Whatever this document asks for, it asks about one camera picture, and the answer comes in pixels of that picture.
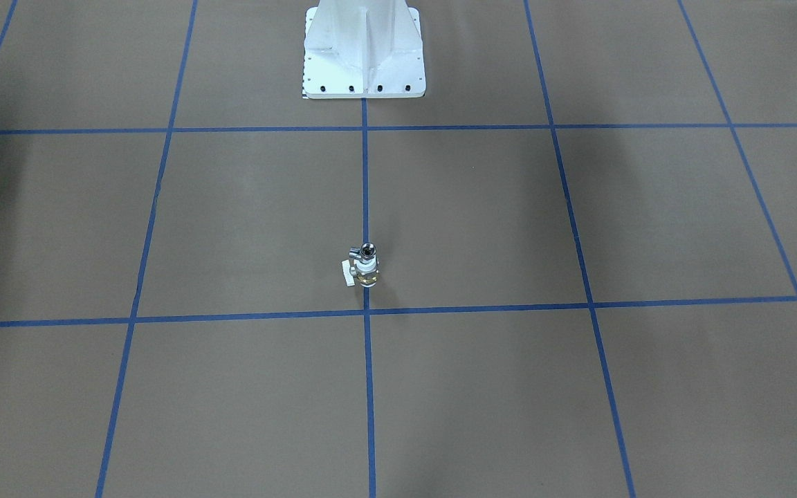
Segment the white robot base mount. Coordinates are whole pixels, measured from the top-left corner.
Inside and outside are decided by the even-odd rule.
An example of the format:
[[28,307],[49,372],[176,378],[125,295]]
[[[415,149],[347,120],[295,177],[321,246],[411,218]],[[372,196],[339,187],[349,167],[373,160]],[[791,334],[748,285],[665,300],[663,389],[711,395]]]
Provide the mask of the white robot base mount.
[[320,1],[304,16],[302,97],[422,98],[423,26],[405,1]]

